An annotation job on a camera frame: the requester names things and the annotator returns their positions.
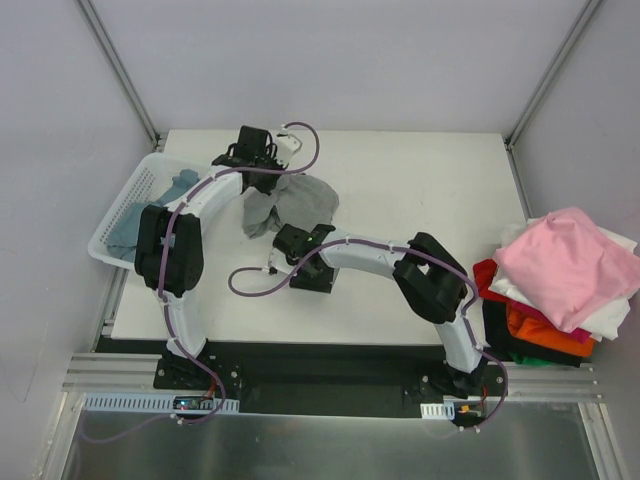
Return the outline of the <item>aluminium front rail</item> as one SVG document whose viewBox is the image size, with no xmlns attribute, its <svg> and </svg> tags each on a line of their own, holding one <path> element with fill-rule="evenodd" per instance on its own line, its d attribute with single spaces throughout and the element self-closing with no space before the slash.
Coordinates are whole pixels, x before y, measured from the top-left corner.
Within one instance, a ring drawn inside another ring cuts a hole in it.
<svg viewBox="0 0 640 480">
<path fill-rule="evenodd" d="M 68 391 L 149 392 L 158 354 L 78 353 L 63 381 Z M 605 396 L 587 365 L 529 367 L 508 362 L 508 399 L 521 402 L 602 403 Z"/>
</svg>

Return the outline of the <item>black t-shirt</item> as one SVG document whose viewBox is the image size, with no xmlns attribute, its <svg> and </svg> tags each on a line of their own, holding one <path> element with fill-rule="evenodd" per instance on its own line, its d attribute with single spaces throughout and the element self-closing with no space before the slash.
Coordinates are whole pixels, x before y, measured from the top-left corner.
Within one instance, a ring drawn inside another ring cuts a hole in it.
<svg viewBox="0 0 640 480">
<path fill-rule="evenodd" d="M 500 360 L 509 359 L 512 361 L 508 353 L 516 352 L 569 367 L 580 367 L 583 363 L 582 357 L 558 352 L 512 337 L 507 328 L 506 305 L 504 303 L 484 300 L 482 315 L 489 350 L 491 353 L 497 354 Z"/>
</svg>

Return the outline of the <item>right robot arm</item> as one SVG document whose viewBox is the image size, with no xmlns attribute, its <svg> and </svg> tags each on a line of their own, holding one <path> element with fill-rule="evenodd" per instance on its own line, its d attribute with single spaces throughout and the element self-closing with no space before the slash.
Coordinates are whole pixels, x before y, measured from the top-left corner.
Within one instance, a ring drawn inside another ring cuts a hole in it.
<svg viewBox="0 0 640 480">
<path fill-rule="evenodd" d="M 332 225 L 310 232 L 290 224 L 276 234 L 270 270 L 283 272 L 291 288 L 330 293 L 341 269 L 395 282 L 411 311 L 433 324 L 445 351 L 444 372 L 434 382 L 470 395 L 485 383 L 483 358 L 463 318 L 470 288 L 464 268 L 430 234 L 405 243 L 357 238 Z"/>
</svg>

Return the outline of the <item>white plastic laundry basket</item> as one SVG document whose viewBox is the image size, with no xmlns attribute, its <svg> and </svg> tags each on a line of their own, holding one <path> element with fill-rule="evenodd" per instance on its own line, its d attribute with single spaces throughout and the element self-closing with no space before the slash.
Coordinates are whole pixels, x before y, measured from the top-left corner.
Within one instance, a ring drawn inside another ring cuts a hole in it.
<svg viewBox="0 0 640 480">
<path fill-rule="evenodd" d="M 164 206 L 203 179 L 209 166 L 162 153 L 145 156 L 126 181 L 88 245 L 91 257 L 132 270 L 143 209 Z"/>
</svg>

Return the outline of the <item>white t-shirt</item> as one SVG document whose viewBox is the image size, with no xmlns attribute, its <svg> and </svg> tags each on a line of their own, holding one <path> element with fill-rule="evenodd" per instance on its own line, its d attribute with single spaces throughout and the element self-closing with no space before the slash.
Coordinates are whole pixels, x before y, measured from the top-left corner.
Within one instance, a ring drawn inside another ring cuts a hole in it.
<svg viewBox="0 0 640 480">
<path fill-rule="evenodd" d="M 506 247 L 511 244 L 532 222 L 533 219 L 529 219 L 526 223 L 511 223 L 505 226 L 500 235 L 500 246 Z M 519 310 L 528 312 L 531 316 L 541 316 L 546 319 L 542 312 L 508 279 L 501 267 L 497 267 L 490 290 L 507 297 Z M 631 310 L 632 296 L 633 293 L 609 301 L 589 315 L 578 327 L 571 328 L 567 333 L 575 335 L 589 333 L 596 341 L 601 341 L 603 338 L 616 339 L 620 325 Z"/>
</svg>

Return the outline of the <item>pink t-shirt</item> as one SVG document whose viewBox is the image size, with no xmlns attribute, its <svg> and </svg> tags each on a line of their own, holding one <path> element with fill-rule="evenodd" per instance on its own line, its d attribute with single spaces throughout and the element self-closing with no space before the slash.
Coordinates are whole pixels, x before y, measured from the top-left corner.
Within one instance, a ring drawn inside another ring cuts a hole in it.
<svg viewBox="0 0 640 480">
<path fill-rule="evenodd" d="M 636 246 L 571 207 L 533 219 L 511 244 L 496 250 L 493 260 L 567 333 L 609 301 L 638 292 Z"/>
</svg>

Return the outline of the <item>green t-shirt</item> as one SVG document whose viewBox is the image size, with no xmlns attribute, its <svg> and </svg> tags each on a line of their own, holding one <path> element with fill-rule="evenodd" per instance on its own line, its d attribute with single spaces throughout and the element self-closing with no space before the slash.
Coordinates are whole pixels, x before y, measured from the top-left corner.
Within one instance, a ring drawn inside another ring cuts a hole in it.
<svg viewBox="0 0 640 480">
<path fill-rule="evenodd" d="M 524 366 L 530 366 L 530 367 L 545 367 L 545 366 L 554 365 L 553 362 L 550 362 L 544 359 L 539 359 L 536 357 L 521 355 L 516 352 L 509 352 L 508 355 L 511 358 L 511 360 L 517 365 L 524 365 Z"/>
</svg>

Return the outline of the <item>blue-grey t-shirt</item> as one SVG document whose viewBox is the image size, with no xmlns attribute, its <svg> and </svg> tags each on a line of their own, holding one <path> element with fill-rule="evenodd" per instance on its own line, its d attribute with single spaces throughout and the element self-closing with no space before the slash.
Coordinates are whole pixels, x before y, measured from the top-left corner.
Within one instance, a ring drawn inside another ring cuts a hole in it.
<svg viewBox="0 0 640 480">
<path fill-rule="evenodd" d="M 166 205 L 187 193 L 199 180 L 196 171 L 182 169 L 172 177 L 171 186 L 159 197 L 134 201 L 127 206 L 107 235 L 108 254 L 115 259 L 134 263 L 138 241 L 148 237 L 148 230 L 153 230 L 153 222 L 165 214 Z"/>
</svg>

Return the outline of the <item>orange t-shirt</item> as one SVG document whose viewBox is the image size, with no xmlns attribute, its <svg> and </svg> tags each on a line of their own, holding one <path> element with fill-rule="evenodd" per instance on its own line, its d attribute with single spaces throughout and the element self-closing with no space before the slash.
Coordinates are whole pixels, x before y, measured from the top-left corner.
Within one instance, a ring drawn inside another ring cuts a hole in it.
<svg viewBox="0 0 640 480">
<path fill-rule="evenodd" d="M 512 337 L 569 355 L 589 357 L 596 344 L 589 333 L 575 335 L 560 331 L 541 316 L 519 310 L 513 302 L 506 304 L 506 321 Z"/>
</svg>

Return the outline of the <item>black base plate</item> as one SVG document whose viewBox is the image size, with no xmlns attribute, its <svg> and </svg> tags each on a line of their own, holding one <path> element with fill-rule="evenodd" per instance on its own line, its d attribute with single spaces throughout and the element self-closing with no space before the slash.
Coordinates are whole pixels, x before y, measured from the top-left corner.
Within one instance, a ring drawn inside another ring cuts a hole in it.
<svg viewBox="0 0 640 480">
<path fill-rule="evenodd" d="M 454 373 L 441 346 L 210 341 L 198 359 L 163 352 L 154 388 L 203 393 L 216 375 L 216 396 L 243 413 L 416 418 L 423 404 L 498 399 L 506 385 L 487 361 Z"/>
</svg>

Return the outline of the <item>aluminium frame post left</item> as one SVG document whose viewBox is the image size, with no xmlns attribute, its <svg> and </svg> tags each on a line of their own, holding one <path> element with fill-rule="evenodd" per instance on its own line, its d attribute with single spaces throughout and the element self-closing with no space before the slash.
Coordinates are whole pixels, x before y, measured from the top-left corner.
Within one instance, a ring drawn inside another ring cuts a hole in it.
<svg viewBox="0 0 640 480">
<path fill-rule="evenodd" d="M 125 100 L 129 104 L 145 137 L 149 141 L 152 150 L 160 151 L 164 146 L 163 141 L 166 139 L 166 136 L 156 127 L 152 120 L 94 2 L 90 0 L 76 0 L 75 5 L 85 21 L 91 36 L 97 43 Z"/>
</svg>

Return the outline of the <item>grey t-shirt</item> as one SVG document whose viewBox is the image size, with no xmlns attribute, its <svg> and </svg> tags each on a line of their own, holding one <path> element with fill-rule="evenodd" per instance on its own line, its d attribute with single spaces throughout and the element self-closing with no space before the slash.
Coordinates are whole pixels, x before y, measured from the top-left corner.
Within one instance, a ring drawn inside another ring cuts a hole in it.
<svg viewBox="0 0 640 480">
<path fill-rule="evenodd" d="M 311 231 L 330 224 L 340 204 L 338 193 L 311 175 L 283 175 L 269 193 L 252 191 L 244 200 L 242 228 L 251 239 L 290 224 Z"/>
</svg>

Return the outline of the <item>aluminium frame post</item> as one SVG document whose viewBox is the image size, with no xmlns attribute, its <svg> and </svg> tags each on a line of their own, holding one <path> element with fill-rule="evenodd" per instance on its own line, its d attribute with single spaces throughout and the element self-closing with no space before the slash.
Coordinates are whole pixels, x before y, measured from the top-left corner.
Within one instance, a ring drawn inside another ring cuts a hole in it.
<svg viewBox="0 0 640 480">
<path fill-rule="evenodd" d="M 85 21 L 91 36 L 97 43 L 125 100 L 129 104 L 145 137 L 149 141 L 152 150 L 160 151 L 164 146 L 163 141 L 166 139 L 166 136 L 156 127 L 152 120 L 94 2 L 90 0 L 76 0 L 75 5 Z"/>
<path fill-rule="evenodd" d="M 506 150 L 512 152 L 525 130 L 529 126 L 534 114 L 541 107 L 546 96 L 550 93 L 554 83 L 569 59 L 576 50 L 595 17 L 606 4 L 604 0 L 588 0 L 583 3 L 575 19 L 571 23 L 558 48 L 529 96 L 523 110 L 518 116 L 513 128 L 504 137 Z"/>
</svg>

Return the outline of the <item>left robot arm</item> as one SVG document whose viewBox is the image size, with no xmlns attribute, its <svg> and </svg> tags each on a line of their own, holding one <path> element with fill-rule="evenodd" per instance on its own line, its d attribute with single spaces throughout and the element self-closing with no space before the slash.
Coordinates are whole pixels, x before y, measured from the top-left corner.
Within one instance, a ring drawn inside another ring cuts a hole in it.
<svg viewBox="0 0 640 480">
<path fill-rule="evenodd" d="M 183 358 L 176 374 L 189 388 L 205 386 L 212 374 L 209 361 L 198 356 L 207 342 L 195 295 L 204 272 L 204 233 L 217 213 L 246 190 L 271 192 L 301 147 L 285 127 L 271 135 L 243 126 L 194 186 L 141 213 L 134 270 L 158 300 L 167 350 Z"/>
</svg>

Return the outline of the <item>aluminium frame post right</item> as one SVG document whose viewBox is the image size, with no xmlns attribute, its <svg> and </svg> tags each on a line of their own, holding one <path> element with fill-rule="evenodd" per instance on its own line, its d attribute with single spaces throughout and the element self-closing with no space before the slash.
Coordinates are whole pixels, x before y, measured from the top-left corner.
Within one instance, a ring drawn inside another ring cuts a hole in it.
<svg viewBox="0 0 640 480">
<path fill-rule="evenodd" d="M 604 0 L 588 0 L 583 3 L 575 19 L 571 23 L 558 48 L 529 96 L 523 110 L 518 116 L 513 128 L 504 137 L 506 150 L 512 152 L 525 130 L 529 126 L 534 114 L 541 107 L 546 96 L 550 93 L 554 83 L 569 59 L 576 50 L 595 17 L 606 4 Z"/>
</svg>

